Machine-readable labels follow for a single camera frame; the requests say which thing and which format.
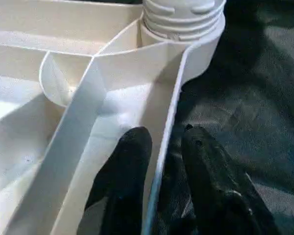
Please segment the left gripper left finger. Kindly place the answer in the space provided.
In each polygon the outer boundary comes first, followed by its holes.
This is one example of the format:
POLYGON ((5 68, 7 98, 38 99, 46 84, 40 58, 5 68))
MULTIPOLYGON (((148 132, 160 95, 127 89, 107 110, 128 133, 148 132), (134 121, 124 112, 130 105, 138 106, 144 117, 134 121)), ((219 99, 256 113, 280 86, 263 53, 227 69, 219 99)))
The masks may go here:
POLYGON ((119 139, 93 180, 78 235, 139 235, 144 183, 152 152, 147 128, 135 127, 119 139))

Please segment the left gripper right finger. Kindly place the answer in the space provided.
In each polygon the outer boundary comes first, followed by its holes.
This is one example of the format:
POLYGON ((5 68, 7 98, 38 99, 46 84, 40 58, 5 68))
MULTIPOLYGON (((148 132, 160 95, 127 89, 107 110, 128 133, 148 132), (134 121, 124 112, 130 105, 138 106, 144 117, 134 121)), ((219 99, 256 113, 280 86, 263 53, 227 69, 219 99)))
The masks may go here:
POLYGON ((249 175, 203 127, 185 127, 181 153, 200 235, 280 234, 249 175))

